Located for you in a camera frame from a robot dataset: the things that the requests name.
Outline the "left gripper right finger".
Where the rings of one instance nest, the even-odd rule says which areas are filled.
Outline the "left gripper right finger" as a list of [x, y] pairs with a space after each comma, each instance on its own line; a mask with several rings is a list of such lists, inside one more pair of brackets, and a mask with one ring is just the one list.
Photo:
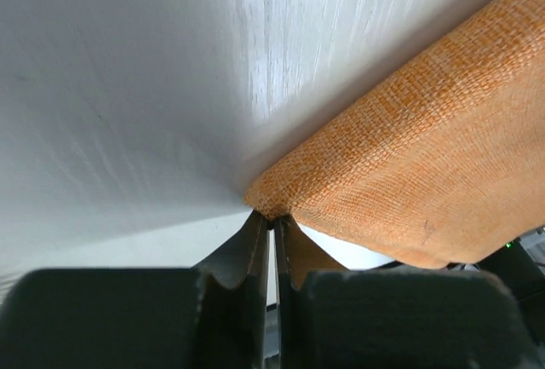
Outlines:
[[541, 368], [510, 289], [487, 271], [345, 269], [274, 222], [282, 368]]

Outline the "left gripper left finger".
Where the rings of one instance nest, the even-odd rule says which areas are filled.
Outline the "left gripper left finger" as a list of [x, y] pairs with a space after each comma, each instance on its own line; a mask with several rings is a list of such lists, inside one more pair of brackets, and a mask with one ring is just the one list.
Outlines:
[[49, 268], [1, 307], [4, 368], [261, 368], [268, 223], [191, 268]]

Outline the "orange cloth napkin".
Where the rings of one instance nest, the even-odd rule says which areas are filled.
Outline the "orange cloth napkin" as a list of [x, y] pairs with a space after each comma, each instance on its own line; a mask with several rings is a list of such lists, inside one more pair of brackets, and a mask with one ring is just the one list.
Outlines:
[[246, 203], [421, 268], [544, 223], [544, 0], [493, 0], [250, 185]]

